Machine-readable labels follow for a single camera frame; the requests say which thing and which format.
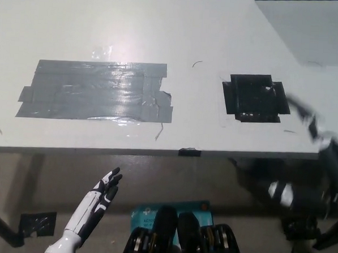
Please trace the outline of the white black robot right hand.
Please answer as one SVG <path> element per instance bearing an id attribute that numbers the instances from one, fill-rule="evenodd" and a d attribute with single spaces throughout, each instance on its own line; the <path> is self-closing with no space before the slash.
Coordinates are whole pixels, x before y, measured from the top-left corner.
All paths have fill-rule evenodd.
<path id="1" fill-rule="evenodd" d="M 320 113 L 291 93 L 286 94 L 286 100 L 289 107 L 297 112 L 313 144 L 317 145 L 320 150 L 328 147 L 330 143 L 335 143 L 338 147 L 338 133 L 326 127 Z"/>

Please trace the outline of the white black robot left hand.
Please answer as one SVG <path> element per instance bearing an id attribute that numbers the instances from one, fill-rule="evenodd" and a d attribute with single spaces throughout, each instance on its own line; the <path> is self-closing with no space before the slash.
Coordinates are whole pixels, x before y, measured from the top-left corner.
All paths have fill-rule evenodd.
<path id="1" fill-rule="evenodd" d="M 120 168 L 111 170 L 88 191 L 72 214 L 65 230 L 71 231 L 81 239 L 81 245 L 94 231 L 118 191 L 118 183 L 123 175 Z"/>

